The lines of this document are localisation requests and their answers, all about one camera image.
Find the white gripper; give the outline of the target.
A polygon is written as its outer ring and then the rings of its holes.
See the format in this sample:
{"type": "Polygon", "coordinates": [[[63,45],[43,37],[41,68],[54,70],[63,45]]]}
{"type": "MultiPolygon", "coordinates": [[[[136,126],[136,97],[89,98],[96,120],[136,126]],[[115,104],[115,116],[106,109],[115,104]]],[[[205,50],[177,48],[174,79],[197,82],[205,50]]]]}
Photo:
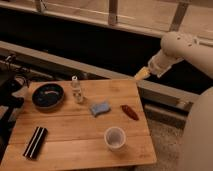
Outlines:
{"type": "Polygon", "coordinates": [[[136,73],[134,78],[136,80],[146,79],[150,76],[150,73],[160,78],[169,69],[171,69],[174,64],[182,61],[182,58],[168,56],[162,50],[160,50],[148,61],[148,67],[142,67],[136,73]]]}

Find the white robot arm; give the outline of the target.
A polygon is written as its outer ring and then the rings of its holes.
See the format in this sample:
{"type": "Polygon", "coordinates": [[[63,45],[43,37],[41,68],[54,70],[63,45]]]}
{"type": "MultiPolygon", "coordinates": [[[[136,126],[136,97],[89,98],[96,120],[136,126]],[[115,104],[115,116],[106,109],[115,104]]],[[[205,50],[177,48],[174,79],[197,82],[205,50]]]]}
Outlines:
{"type": "MultiPolygon", "coordinates": [[[[183,60],[213,79],[213,48],[201,45],[197,37],[172,31],[163,35],[160,46],[148,65],[134,76],[136,80],[151,74],[160,78],[183,60]]],[[[190,110],[177,171],[213,171],[213,86],[198,97],[190,110]]]]}

